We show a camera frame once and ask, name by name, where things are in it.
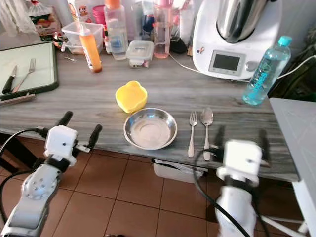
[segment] metal spoon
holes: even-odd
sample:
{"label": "metal spoon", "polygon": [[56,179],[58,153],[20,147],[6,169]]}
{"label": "metal spoon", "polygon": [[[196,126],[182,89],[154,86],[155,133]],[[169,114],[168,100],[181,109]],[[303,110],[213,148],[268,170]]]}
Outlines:
{"label": "metal spoon", "polygon": [[[213,111],[210,108],[205,108],[201,114],[201,122],[205,125],[205,144],[204,150],[209,149],[208,142],[208,126],[212,125],[214,121]],[[203,152],[203,157],[205,161],[209,161],[211,159],[211,152]]]}

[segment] grey countertop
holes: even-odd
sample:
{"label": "grey countertop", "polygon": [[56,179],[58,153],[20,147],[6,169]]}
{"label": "grey countertop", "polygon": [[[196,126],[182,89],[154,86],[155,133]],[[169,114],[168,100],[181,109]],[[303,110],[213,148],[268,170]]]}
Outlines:
{"label": "grey countertop", "polygon": [[[75,57],[77,62],[64,59]],[[194,67],[191,57],[179,55],[181,63]],[[171,58],[154,59],[148,69],[132,69],[128,61],[116,61],[102,54],[103,71],[92,74],[84,56],[57,53],[59,87],[38,94],[31,102],[0,107],[0,132],[13,133],[36,126],[53,126],[68,110],[74,112],[69,126],[79,132],[79,141],[87,141],[97,123],[103,131],[96,148],[192,164],[188,158],[191,110],[199,112],[206,106],[214,112],[214,123],[209,127],[212,143],[219,126],[226,126],[225,139],[257,141],[259,129],[267,131],[271,146],[271,167],[262,167],[260,176],[296,181],[298,176],[284,137],[268,99],[259,107],[246,105],[241,94],[246,83],[216,79],[180,67]],[[137,80],[148,92],[146,107],[156,107],[171,113],[178,124],[178,135],[168,147],[145,151],[130,145],[123,135],[123,124],[128,114],[115,100],[115,91],[130,80]],[[25,136],[39,138],[36,134]],[[203,149],[205,127],[195,127],[195,150]],[[199,161],[199,166],[216,168],[220,164]]]}

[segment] metal bowl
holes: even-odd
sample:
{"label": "metal bowl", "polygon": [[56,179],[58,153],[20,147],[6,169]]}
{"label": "metal bowl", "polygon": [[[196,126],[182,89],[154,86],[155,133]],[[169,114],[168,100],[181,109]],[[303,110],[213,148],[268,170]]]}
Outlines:
{"label": "metal bowl", "polygon": [[144,150],[158,150],[168,146],[177,132],[173,116],[156,108],[139,110],[128,117],[124,124],[127,141]]}

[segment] yellow cup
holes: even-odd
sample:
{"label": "yellow cup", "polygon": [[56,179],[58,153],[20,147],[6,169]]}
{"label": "yellow cup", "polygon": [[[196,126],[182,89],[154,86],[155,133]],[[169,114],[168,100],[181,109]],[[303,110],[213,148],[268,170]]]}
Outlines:
{"label": "yellow cup", "polygon": [[132,80],[116,91],[115,98],[118,106],[130,114],[146,105],[147,91],[138,81]]}

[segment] orange bottle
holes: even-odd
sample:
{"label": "orange bottle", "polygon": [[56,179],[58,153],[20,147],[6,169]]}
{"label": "orange bottle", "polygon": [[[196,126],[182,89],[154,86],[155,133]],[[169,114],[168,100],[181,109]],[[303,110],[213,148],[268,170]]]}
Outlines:
{"label": "orange bottle", "polygon": [[88,29],[84,24],[80,24],[79,37],[85,57],[87,59],[88,67],[93,73],[99,73],[100,71],[102,71],[102,65],[97,45],[90,29]]}

